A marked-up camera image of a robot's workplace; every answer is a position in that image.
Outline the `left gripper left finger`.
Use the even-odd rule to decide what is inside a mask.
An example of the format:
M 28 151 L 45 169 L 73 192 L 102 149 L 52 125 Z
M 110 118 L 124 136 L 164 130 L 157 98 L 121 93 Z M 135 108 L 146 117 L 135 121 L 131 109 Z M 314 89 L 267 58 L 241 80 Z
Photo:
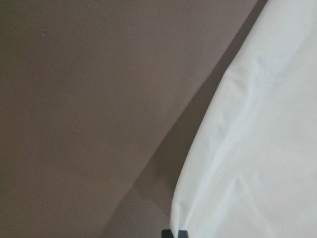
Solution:
M 162 230 L 161 238 L 173 238 L 173 234 L 171 230 Z

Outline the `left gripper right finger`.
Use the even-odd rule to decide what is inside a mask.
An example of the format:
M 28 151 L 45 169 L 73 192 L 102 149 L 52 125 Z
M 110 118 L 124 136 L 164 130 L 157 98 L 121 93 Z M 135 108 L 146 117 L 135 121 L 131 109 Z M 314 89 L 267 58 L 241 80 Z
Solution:
M 177 237 L 178 238 L 188 238 L 188 232 L 186 230 L 179 230 Z

